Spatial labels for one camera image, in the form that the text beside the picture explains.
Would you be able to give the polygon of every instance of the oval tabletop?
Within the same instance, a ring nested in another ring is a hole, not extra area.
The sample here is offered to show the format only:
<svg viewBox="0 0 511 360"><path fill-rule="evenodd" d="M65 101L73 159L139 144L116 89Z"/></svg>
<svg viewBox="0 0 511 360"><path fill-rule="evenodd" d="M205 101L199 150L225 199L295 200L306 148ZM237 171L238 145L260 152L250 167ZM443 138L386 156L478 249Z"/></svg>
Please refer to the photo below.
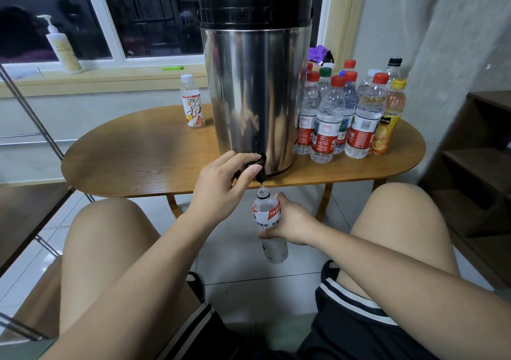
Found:
<svg viewBox="0 0 511 360"><path fill-rule="evenodd" d="M200 170L219 156L211 105L203 105L203 111L202 128L188 127L180 105L146 109L102 124L67 150L62 174L76 189L103 197L192 193ZM353 159L342 153L323 164L295 156L288 170L268 177L265 185L386 178L412 169L425 151L421 134L400 120L383 156Z"/></svg>

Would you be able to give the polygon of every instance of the red bottle cap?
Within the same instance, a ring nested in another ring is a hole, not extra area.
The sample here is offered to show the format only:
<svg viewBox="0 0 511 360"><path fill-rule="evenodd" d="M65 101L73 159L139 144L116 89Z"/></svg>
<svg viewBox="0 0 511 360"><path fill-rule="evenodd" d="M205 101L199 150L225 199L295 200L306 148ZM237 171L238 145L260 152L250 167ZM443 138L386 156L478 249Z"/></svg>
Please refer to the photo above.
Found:
<svg viewBox="0 0 511 360"><path fill-rule="evenodd" d="M344 67L345 68L354 68L356 63L357 63L357 60L346 60L344 62Z"/></svg>
<svg viewBox="0 0 511 360"><path fill-rule="evenodd" d="M318 71L307 72L307 81L319 81L319 72Z"/></svg>
<svg viewBox="0 0 511 360"><path fill-rule="evenodd" d="M383 72L378 72L374 75L373 83L376 84L387 84L388 81L388 74Z"/></svg>
<svg viewBox="0 0 511 360"><path fill-rule="evenodd" d="M356 73L355 71L344 72L344 78L346 79L346 81L356 81L357 75L358 73Z"/></svg>
<svg viewBox="0 0 511 360"><path fill-rule="evenodd" d="M346 84L344 76L332 76L333 87L343 87Z"/></svg>

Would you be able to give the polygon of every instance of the table leg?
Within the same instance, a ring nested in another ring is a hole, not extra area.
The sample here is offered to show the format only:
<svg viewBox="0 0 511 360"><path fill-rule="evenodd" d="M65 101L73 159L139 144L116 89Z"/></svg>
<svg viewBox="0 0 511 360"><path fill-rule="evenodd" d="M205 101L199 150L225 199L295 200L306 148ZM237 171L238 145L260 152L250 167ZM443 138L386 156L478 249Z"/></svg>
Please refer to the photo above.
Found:
<svg viewBox="0 0 511 360"><path fill-rule="evenodd" d="M375 179L373 182L373 192L376 190L376 188L380 187L384 183L387 183L386 178Z"/></svg>
<svg viewBox="0 0 511 360"><path fill-rule="evenodd" d="M176 219L183 214L181 208L178 207L176 203L176 198L174 197L173 194L167 195L167 201L169 202L170 209L172 210L174 216L176 216Z"/></svg>
<svg viewBox="0 0 511 360"><path fill-rule="evenodd" d="M324 216L327 212L328 202L330 201L330 196L332 195L332 188L334 187L333 183L324 184L323 197L319 202L318 210L316 211L316 220L319 222L323 222Z"/></svg>

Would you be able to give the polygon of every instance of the forearm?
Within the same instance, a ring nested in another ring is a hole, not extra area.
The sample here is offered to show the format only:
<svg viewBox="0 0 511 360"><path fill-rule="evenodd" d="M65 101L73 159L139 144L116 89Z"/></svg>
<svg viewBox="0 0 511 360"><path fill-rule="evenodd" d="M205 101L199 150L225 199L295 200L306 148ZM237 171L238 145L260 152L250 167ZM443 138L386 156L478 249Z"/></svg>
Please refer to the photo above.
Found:
<svg viewBox="0 0 511 360"><path fill-rule="evenodd" d="M511 306L495 294L386 247L319 223L314 228L310 245L440 358L510 358Z"/></svg>
<svg viewBox="0 0 511 360"><path fill-rule="evenodd" d="M43 358L155 357L165 343L148 337L168 330L188 270L210 231L192 216L179 217Z"/></svg>

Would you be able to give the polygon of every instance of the yellow bottle cap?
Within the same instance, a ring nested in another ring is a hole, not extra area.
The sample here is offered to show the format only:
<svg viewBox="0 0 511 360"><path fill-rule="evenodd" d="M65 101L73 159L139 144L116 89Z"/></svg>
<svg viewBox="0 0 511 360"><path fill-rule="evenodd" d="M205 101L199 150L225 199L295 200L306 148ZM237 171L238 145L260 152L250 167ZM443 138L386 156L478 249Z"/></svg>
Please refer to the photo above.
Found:
<svg viewBox="0 0 511 360"><path fill-rule="evenodd" d="M405 89L406 79L394 79L392 80L392 88L394 89Z"/></svg>

